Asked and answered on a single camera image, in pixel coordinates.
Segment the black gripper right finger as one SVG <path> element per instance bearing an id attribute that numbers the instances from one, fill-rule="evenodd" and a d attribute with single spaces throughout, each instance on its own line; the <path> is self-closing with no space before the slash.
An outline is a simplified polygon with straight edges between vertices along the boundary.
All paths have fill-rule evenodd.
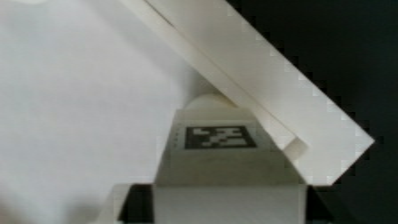
<path id="1" fill-rule="evenodd" d="M 356 218 L 329 187 L 308 187 L 305 224 L 356 224 Z"/>

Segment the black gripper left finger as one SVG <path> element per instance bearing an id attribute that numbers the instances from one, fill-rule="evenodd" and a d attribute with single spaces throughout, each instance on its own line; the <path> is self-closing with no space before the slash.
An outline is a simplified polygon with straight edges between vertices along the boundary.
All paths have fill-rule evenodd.
<path id="1" fill-rule="evenodd" d="M 155 224 L 154 185 L 118 184 L 95 224 Z"/>

